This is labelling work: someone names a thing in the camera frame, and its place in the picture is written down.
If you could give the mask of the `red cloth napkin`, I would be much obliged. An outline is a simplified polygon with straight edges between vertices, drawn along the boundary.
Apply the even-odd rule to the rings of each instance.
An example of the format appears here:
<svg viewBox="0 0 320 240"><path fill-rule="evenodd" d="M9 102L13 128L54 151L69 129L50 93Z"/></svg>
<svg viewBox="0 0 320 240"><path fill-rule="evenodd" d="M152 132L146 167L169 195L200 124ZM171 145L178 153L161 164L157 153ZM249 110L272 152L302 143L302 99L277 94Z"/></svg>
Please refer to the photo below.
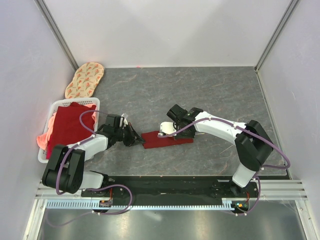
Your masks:
<svg viewBox="0 0 320 240"><path fill-rule="evenodd" d="M155 148L164 148L176 145L191 144L194 142L192 138L179 138L175 139L174 137L158 137L159 131L152 131L147 133L142 133L141 137L144 139L145 143L143 147L145 149L155 149Z"/></svg>

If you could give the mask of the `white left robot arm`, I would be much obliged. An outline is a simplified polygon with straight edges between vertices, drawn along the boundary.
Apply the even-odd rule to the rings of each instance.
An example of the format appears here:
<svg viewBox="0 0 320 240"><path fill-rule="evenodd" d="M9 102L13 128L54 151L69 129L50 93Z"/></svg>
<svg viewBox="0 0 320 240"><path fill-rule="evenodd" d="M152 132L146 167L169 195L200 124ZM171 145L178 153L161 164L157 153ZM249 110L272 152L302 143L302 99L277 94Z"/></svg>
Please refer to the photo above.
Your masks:
<svg viewBox="0 0 320 240"><path fill-rule="evenodd" d="M108 150L117 142L132 147L146 141L130 123L119 127L104 124L82 141L71 145L56 145L44 170L42 184L55 189L58 195L74 194L83 183L85 161Z"/></svg>

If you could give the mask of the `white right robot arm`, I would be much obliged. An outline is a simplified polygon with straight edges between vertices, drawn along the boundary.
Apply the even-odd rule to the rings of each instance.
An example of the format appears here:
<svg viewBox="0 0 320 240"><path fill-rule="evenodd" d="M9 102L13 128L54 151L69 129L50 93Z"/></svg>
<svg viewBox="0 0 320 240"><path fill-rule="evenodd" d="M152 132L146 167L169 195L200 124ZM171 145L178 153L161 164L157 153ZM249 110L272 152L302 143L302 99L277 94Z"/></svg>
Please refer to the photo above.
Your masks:
<svg viewBox="0 0 320 240"><path fill-rule="evenodd" d="M178 131L191 123L194 125L178 133L177 136L192 138L196 132L201 132L226 140L236 147L240 163L229 184L229 191L235 197L242 196L247 191L249 181L273 151L273 147L264 142L264 140L271 142L266 131L255 120L248 123L234 122L206 111L195 110L176 118L173 128Z"/></svg>

